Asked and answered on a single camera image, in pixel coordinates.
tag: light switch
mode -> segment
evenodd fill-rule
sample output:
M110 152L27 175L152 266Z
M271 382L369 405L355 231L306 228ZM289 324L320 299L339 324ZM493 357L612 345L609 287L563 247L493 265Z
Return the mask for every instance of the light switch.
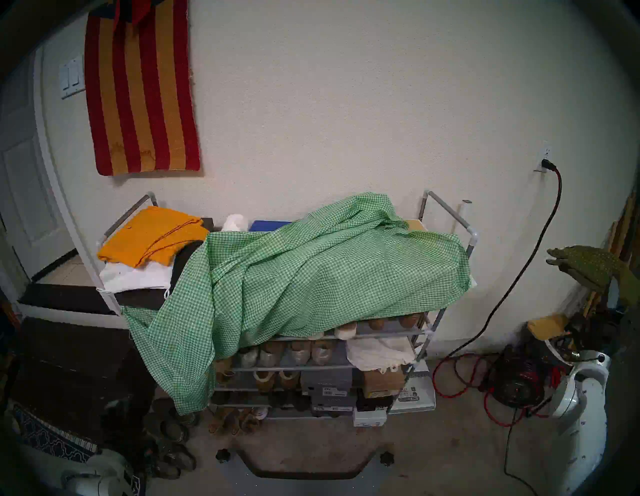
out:
M84 67L80 55L60 66L60 93L67 98L81 91L84 91Z
M69 85L70 86L77 86L77 84L80 82L78 79L78 64L76 60L72 60L71 62L69 62L68 64L69 67Z
M69 71L66 65L60 66L60 91L62 96L65 96L66 90L69 87Z

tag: concrete floor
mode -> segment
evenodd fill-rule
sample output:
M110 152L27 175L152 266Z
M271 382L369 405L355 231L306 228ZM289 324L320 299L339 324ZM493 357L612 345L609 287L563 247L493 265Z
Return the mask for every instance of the concrete floor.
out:
M460 385L451 369L438 372L443 392ZM509 422L513 411L490 399L496 418ZM241 449L257 468L283 472L346 472L357 468L370 453L388 447L396 463L380 495L527 495L524 485L502 473L508 429L486 416L483 396L471 390L456 399L438 398L436 410L390 416L381 428L356 429L350 417L341 419L265 420L253 435L212 436L211 414L191 430L188 449L198 468L176 481L153 479L148 496L178 494L233 495L232 481L222 476L218 449ZM554 420L524 419L511 435L509 471L546 494L544 453Z

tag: black power cord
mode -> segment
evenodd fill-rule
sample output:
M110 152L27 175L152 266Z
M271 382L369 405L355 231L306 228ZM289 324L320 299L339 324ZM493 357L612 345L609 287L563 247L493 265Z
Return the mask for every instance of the black power cord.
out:
M536 493L536 490L533 487L531 487L531 484L529 484L526 480L520 479L518 476L514 476L513 474L510 474L509 472L507 472L507 458L509 456L509 443L511 441L511 431L513 430L513 426L515 425L517 413L518 413L518 408L514 408L513 418L511 419L511 427L509 427L509 434L507 434L507 447L504 450L504 475L509 476L512 479L516 479L517 481L520 481L531 490L534 496L538 496L538 493Z
M516 276L516 278L513 280L513 282L511 283L511 285L509 286L509 289L507 290L506 293L504 293L504 296L500 299L500 301L498 301L498 304L493 308L493 310L491 311L491 313L489 314L489 316L486 319L486 322L484 323L482 329L480 329L480 332L478 334L476 334L475 336L473 336L471 339L469 339L468 341L464 342L463 344L461 344L460 346L458 346L455 350L453 350L451 353L449 353L447 356L445 356L436 366L436 368L433 371L432 374L432 378L434 379L434 387L435 386L435 375L436 372L438 371L438 368L440 368L440 366L450 360L457 352L459 352L461 349L467 347L468 345L470 345L471 343L473 343L476 339L478 339L480 336L482 336L482 334L484 334L484 332L486 331L489 322L491 321L491 319L493 318L493 315L498 311L498 308L500 308L500 306L504 303L504 300L507 299L507 297L511 294L511 291L513 290L513 288L515 287L515 285L518 283L518 281L520 280L520 278L522 277L522 275L525 273L525 271L527 270L527 268L529 268L529 265L531 265L531 262L533 261L533 258L536 256L536 253L538 252L538 249L540 248L540 244L542 243L542 239L545 237L545 234L547 233L547 229L549 228L549 225L551 224L551 221L554 219L554 217L556 216L556 212L558 210L558 207L560 206L560 197L562 196L562 176L560 176L560 171L557 169L557 167L555 165L553 165L550 161L544 159L541 162L542 167L544 167L547 170L551 170L553 172L556 173L557 178L558 178L558 193L556 196L556 204L554 205L553 210L551 210L551 214L549 215L549 218L547 219L547 222L545 223L545 226L542 228L542 231L540 232L540 236L538 237L538 242L536 243L536 246L533 248L533 252L531 252L531 255L529 256L529 259L527 260L527 262L524 264L524 267L522 268L522 270L520 270L520 272L518 273L518 275ZM463 390L466 391L467 388L470 386L469 384L467 384L465 381L463 381L464 384L466 384L465 389ZM524 485L526 485L535 496L538 496L538 494L536 493L536 491L534 490L533 487L531 487L531 485L529 485L529 483L527 483L526 481L520 479L517 476L511 475L509 473L507 473L507 456L509 454L509 439L511 438L511 430L513 429L513 423L516 420L516 413L517 413L517 409L513 412L513 420L511 421L511 426L509 427L509 435L507 437L507 449L506 452L504 454L504 473L509 476L509 477L513 477L514 479L519 480L521 483L523 483Z
M545 237L545 234L547 233L547 229L549 228L549 224L551 224L551 221L556 216L556 212L558 210L558 207L560 206L560 197L562 196L562 176L560 176L560 171L556 168L555 165L553 165L551 162L549 162L546 159L542 160L542 167L544 167L545 169L548 169L548 170L552 170L553 172L556 173L556 175L558 177L558 194L556 196L556 204L554 205L554 209L551 210L551 215L547 219L547 222L545 223L545 226L542 228L542 231L540 232L540 236L538 238L538 242L536 243L536 246L533 249L533 252L531 252L531 256L529 257L529 260L527 260L527 263L524 264L524 267L519 272L519 274L516 276L516 278L513 280L513 282L509 286L509 289L507 290L507 292L504 293L504 296L500 299L500 301L498 301L498 304L493 308L493 310L491 311L491 313L487 317L486 322L484 323L482 329L480 329L480 332L478 334L476 334L475 336L473 336L470 340L468 340L465 343L463 343L460 346L458 346L455 350L453 350L447 356L445 356L440 363L442 363L442 362L444 362L446 360L449 360L453 355L455 355L461 349L467 347L468 345L473 343L476 339L478 339L480 336L482 336L482 334L484 334L484 331L486 331L486 328L489 325L489 322L491 321L491 319L493 318L493 315L498 311L498 308L500 308L500 306L504 303L504 300L506 300L507 297L511 294L511 291L513 290L515 285L518 283L518 281L520 280L520 278L524 274L525 270L527 270L529 268L529 265L531 265L531 262L533 261L533 258L536 256L536 253L538 252L538 248L540 248L540 244L542 243L542 238Z

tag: white door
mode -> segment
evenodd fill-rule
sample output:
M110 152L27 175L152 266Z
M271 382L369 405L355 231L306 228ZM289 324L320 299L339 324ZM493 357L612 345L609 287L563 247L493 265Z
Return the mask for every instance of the white door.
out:
M33 56L0 89L0 214L27 276L73 250L40 154Z

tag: green gingham cloth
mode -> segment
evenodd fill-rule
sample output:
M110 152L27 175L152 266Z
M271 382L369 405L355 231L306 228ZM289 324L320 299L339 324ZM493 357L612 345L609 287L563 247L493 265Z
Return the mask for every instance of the green gingham cloth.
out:
M207 406L211 362L238 348L444 308L469 281L457 236L409 231L387 195L364 193L273 232L212 232L160 310L122 312L184 414Z

